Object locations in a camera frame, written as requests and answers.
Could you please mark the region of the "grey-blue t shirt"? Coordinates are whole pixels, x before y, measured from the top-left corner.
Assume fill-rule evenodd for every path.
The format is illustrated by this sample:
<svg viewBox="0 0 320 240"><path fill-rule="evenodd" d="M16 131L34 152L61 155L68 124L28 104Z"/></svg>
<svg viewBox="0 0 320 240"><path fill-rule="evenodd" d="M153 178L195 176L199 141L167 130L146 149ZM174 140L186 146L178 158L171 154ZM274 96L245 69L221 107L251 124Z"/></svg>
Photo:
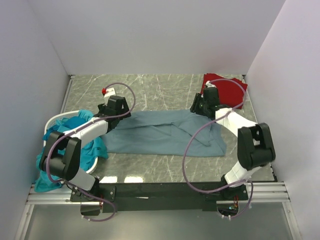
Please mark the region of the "grey-blue t shirt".
<svg viewBox="0 0 320 240"><path fill-rule="evenodd" d="M102 139L107 151L117 154L224 156L227 145L216 123L200 131L187 147L196 131L209 122L206 116L187 109L136 111Z"/></svg>

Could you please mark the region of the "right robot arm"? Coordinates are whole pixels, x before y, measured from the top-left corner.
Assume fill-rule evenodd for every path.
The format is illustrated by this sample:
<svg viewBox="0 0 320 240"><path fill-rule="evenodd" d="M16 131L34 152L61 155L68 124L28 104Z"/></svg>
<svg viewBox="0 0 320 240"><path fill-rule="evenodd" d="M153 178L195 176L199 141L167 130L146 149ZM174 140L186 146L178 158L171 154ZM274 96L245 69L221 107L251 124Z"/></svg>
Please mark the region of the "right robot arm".
<svg viewBox="0 0 320 240"><path fill-rule="evenodd" d="M202 190L193 186L188 180L185 169L182 174L186 184L202 194L212 194L221 190L236 188L247 183L252 174L276 158L276 152L269 126L256 123L235 112L219 100L219 92L215 86L205 87L202 93L196 93L190 111L211 119L199 128L191 137L189 147L195 137L204 128L217 123L237 137L237 162L222 179L222 186L212 190Z"/></svg>

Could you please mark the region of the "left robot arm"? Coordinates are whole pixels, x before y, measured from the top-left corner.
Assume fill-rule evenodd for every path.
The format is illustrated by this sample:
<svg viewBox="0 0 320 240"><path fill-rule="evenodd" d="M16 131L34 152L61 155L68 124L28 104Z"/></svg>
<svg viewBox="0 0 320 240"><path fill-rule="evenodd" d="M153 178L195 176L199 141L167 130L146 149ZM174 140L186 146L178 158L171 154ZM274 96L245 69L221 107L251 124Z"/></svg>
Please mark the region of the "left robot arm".
<svg viewBox="0 0 320 240"><path fill-rule="evenodd" d="M44 146L39 168L59 180L67 181L90 198L101 198L99 180L81 169L81 150L92 140L113 130L124 118L131 116L125 97L112 95L98 105L98 113L88 122L68 132L53 131Z"/></svg>

